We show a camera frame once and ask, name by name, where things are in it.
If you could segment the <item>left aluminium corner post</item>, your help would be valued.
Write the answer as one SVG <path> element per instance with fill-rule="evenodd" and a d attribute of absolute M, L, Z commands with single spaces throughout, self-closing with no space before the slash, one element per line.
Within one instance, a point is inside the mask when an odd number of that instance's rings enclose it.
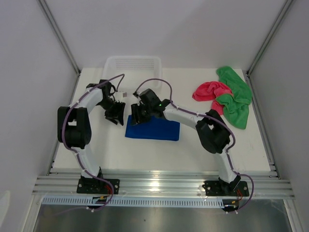
<path fill-rule="evenodd" d="M 70 65 L 72 66 L 74 72 L 79 75 L 81 73 L 80 68 L 78 67 L 78 64 L 68 46 L 68 43 L 47 3 L 46 0 L 37 0 L 38 5 L 41 8 L 41 11 L 46 18 L 50 28 L 52 29 L 56 39 L 58 40 L 58 43 L 60 44 L 60 47 L 62 48 L 65 56 L 67 57 Z"/>

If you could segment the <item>right aluminium corner post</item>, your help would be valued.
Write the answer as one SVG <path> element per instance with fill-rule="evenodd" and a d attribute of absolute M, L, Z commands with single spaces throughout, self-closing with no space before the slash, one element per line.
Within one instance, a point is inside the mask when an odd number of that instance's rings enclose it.
<path fill-rule="evenodd" d="M 246 71 L 246 75 L 250 77 L 257 67 L 259 62 L 261 61 L 262 57 L 264 56 L 265 52 L 267 51 L 268 47 L 270 46 L 271 42 L 275 38 L 279 28 L 283 24 L 285 18 L 287 17 L 288 13 L 290 12 L 295 0 L 285 0 L 283 6 L 279 10 L 274 22 L 272 23 L 266 37 L 264 38 L 261 46 L 259 47 L 256 55 L 254 56 L 252 62 L 249 65 L 249 68 Z"/>

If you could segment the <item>aluminium corner post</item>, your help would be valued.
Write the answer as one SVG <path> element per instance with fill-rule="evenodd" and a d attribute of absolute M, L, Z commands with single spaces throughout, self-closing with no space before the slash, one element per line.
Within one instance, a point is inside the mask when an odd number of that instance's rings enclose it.
<path fill-rule="evenodd" d="M 285 18 L 287 17 L 288 13 L 290 12 L 295 0 L 285 0 L 283 6 L 279 10 L 274 22 L 272 23 L 266 37 L 264 38 L 261 46 L 259 47 L 256 55 L 254 56 L 252 62 L 249 65 L 249 68 L 246 71 L 246 75 L 250 77 L 257 67 L 259 62 L 261 61 L 262 57 L 264 56 L 265 52 L 267 51 L 268 47 L 270 46 L 271 42 L 275 38 L 279 28 L 283 24 Z"/>
<path fill-rule="evenodd" d="M 37 0 L 38 5 L 41 8 L 41 11 L 46 18 L 50 28 L 52 29 L 56 39 L 58 40 L 58 43 L 60 44 L 60 47 L 62 48 L 65 56 L 67 57 L 70 65 L 72 66 L 74 72 L 79 75 L 81 73 L 80 68 L 78 67 L 78 64 L 68 46 L 68 43 L 47 3 L 46 0 Z"/>

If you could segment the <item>white plastic basket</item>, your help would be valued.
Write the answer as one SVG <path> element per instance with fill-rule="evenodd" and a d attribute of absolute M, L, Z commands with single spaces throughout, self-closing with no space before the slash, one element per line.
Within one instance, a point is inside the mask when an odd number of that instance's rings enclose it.
<path fill-rule="evenodd" d="M 112 80 L 115 86 L 120 83 L 119 91 L 133 93 L 143 81 L 151 78 L 153 81 L 143 84 L 139 90 L 143 91 L 147 88 L 158 90 L 162 85 L 161 59 L 150 56 L 109 57 L 103 68 L 102 79 L 111 79 L 120 74 L 125 74 L 122 81 L 120 77 Z"/>

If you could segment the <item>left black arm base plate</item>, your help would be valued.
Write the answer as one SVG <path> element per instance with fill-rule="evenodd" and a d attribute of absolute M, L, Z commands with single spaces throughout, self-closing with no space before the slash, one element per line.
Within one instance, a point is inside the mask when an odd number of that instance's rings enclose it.
<path fill-rule="evenodd" d="M 94 178 L 80 177 L 77 186 L 77 193 L 79 194 L 105 194 L 110 195 L 112 188 L 109 184 L 99 181 Z"/>

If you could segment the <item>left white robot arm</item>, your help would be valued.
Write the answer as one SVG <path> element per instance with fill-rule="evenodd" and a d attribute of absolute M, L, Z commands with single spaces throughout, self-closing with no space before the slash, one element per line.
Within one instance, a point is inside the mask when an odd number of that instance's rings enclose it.
<path fill-rule="evenodd" d="M 124 125 L 125 103 L 116 99 L 117 88 L 110 80 L 100 80 L 97 84 L 88 84 L 82 96 L 69 106 L 57 110 L 57 138 L 71 151 L 81 168 L 81 176 L 90 178 L 88 188 L 93 193 L 104 190 L 105 182 L 101 167 L 95 161 L 90 148 L 92 130 L 89 114 L 100 106 L 105 119 L 115 125 Z"/>

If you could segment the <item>pink towel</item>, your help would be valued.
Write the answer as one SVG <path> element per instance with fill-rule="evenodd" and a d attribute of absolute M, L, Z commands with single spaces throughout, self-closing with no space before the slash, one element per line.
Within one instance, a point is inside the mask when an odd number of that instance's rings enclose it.
<path fill-rule="evenodd" d="M 197 102 L 212 101 L 211 109 L 217 111 L 219 115 L 223 115 L 224 106 L 216 100 L 217 97 L 223 94 L 233 95 L 231 89 L 224 83 L 211 81 L 201 84 L 192 94 L 192 98 Z"/>

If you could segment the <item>green towel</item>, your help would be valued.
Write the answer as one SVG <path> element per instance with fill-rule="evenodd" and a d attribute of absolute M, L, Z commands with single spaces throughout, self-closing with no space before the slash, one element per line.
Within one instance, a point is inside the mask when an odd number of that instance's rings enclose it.
<path fill-rule="evenodd" d="M 222 94 L 216 98 L 223 106 L 223 115 L 235 128 L 244 130 L 249 117 L 249 105 L 252 102 L 252 91 L 241 77 L 229 66 L 216 70 L 219 82 L 230 88 L 231 94 Z"/>

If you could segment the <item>blue towel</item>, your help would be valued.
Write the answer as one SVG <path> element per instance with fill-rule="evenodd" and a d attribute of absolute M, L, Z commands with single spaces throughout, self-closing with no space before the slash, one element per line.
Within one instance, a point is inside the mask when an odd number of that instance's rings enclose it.
<path fill-rule="evenodd" d="M 132 139 L 148 139 L 178 141 L 180 123 L 152 117 L 149 122 L 133 125 L 132 115 L 128 116 L 125 137 Z"/>

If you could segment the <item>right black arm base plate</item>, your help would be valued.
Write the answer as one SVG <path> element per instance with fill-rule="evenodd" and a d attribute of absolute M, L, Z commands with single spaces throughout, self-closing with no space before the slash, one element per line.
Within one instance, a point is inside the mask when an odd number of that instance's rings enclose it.
<path fill-rule="evenodd" d="M 226 196 L 226 197 L 249 197 L 249 188 L 246 181 L 239 181 L 236 185 L 226 184 L 219 180 L 208 180 L 202 184 L 206 196 Z"/>

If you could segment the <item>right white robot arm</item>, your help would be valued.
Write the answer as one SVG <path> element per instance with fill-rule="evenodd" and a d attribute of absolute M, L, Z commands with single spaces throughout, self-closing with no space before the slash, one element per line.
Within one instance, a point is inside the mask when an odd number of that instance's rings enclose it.
<path fill-rule="evenodd" d="M 228 145 L 232 132 L 215 110 L 201 115 L 176 106 L 172 100 L 160 100 L 151 89 L 133 95 L 140 100 L 131 105 L 132 124 L 149 122 L 151 117 L 175 121 L 196 130 L 202 147 L 214 155 L 219 171 L 221 191 L 231 195 L 238 189 L 241 177 L 232 167 Z"/>

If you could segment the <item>aluminium rail frame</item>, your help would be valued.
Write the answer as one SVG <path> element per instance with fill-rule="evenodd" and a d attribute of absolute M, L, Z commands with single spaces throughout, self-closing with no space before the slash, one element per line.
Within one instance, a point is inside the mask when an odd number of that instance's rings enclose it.
<path fill-rule="evenodd" d="M 103 170 L 106 179 L 120 180 L 120 196 L 197 198 L 205 196 L 202 184 L 216 180 L 217 172 L 137 171 Z M 275 171 L 251 172 L 251 184 L 247 177 L 242 180 L 253 189 L 254 199 L 294 199 L 295 194 L 289 180 L 278 177 Z M 32 193 L 50 195 L 76 195 L 80 172 L 78 169 L 51 169 L 49 175 L 37 177 Z"/>

